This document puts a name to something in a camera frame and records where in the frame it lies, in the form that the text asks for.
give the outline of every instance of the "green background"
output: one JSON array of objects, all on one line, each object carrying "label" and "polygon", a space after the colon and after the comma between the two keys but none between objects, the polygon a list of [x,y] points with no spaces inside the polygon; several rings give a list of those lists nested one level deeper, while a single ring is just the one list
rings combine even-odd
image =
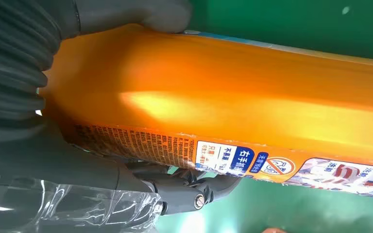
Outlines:
[{"label": "green background", "polygon": [[[373,0],[193,0],[190,29],[373,58]],[[373,233],[373,198],[244,179],[225,199],[163,216],[161,233]]]}]

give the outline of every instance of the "clear plastic bag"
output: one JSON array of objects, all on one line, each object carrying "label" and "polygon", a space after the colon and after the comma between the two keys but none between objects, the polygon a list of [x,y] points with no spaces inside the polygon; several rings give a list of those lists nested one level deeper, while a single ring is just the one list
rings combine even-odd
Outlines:
[{"label": "clear plastic bag", "polygon": [[162,207],[156,193],[15,178],[0,185],[0,233],[144,233]]}]

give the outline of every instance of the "detergent bottle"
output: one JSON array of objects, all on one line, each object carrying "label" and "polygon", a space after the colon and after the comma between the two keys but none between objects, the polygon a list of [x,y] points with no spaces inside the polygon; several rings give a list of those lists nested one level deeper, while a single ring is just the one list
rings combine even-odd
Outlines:
[{"label": "detergent bottle", "polygon": [[129,25],[46,74],[44,115],[84,149],[373,196],[373,60]]}]

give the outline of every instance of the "bolt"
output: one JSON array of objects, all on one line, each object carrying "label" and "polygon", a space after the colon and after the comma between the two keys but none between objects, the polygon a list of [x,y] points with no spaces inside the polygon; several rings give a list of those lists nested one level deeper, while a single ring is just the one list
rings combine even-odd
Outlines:
[{"label": "bolt", "polygon": [[205,204],[205,197],[202,194],[198,194],[195,197],[195,201],[194,201],[195,209],[197,210],[201,209],[204,204]]}]

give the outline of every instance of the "blue logo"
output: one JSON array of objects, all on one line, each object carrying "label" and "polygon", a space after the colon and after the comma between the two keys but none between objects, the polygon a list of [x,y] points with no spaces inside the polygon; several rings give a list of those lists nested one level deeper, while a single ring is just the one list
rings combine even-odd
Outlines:
[{"label": "blue logo", "polygon": [[258,156],[256,157],[256,160],[255,160],[254,164],[252,165],[252,168],[251,168],[250,172],[251,173],[258,173],[261,170],[264,163],[266,162],[267,158],[268,158],[268,153],[266,153],[266,152],[258,153]]},{"label": "blue logo", "polygon": [[230,169],[239,173],[245,173],[254,159],[254,155],[254,151],[250,148],[237,147]]}]

